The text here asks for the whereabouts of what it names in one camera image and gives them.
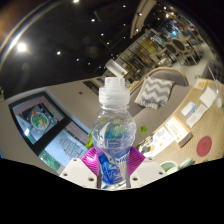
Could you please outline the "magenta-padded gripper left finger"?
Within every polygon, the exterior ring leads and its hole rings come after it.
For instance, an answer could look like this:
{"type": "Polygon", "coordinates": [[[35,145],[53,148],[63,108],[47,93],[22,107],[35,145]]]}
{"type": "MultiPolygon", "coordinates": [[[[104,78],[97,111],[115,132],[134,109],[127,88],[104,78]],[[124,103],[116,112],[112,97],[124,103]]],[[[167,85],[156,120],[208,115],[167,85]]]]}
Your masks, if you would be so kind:
{"type": "Polygon", "coordinates": [[[81,158],[73,158],[60,177],[84,188],[99,189],[100,165],[95,148],[88,150],[81,158]]]}

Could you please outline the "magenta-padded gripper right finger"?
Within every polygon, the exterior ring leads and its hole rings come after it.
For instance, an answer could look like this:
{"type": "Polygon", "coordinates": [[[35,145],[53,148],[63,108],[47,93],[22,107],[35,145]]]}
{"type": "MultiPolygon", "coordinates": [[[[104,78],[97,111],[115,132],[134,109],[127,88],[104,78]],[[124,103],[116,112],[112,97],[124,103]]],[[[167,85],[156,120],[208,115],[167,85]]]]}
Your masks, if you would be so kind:
{"type": "Polygon", "coordinates": [[[166,176],[159,163],[131,148],[127,158],[126,187],[140,188],[166,176]]]}

